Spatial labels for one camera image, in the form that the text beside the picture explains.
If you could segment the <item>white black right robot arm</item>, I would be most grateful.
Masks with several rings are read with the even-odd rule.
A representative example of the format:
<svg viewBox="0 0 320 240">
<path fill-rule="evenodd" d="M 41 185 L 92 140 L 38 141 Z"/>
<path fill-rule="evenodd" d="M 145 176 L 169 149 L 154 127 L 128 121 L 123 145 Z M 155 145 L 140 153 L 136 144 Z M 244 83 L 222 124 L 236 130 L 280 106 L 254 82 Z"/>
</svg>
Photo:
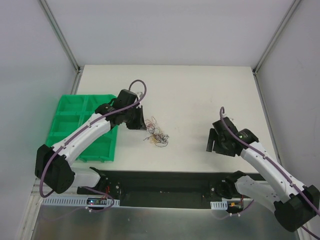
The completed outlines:
<svg viewBox="0 0 320 240">
<path fill-rule="evenodd" d="M 274 213 L 279 224 L 289 232 L 295 232 L 319 215 L 320 191 L 314 185 L 306 186 L 272 159 L 249 129 L 238 130 L 228 117 L 212 125 L 206 150 L 241 157 L 268 183 L 262 185 L 248 174 L 236 171 L 215 188 L 220 197 L 251 198 Z"/>
</svg>

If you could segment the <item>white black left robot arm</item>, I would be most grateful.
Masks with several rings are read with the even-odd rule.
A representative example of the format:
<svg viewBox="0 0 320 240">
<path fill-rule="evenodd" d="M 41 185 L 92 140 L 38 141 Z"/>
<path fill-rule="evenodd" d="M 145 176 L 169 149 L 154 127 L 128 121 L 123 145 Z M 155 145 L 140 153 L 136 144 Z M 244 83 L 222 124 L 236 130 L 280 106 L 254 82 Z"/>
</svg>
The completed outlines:
<svg viewBox="0 0 320 240">
<path fill-rule="evenodd" d="M 95 140 L 124 123 L 129 130 L 145 130 L 143 107 L 138 96 L 128 89 L 120 91 L 109 103 L 99 105 L 89 119 L 66 138 L 52 146 L 43 144 L 36 153 L 35 176 L 40 187 L 47 185 L 53 193 L 71 187 L 88 187 L 94 194 L 105 191 L 106 183 L 92 167 L 74 168 L 74 161 Z"/>
</svg>

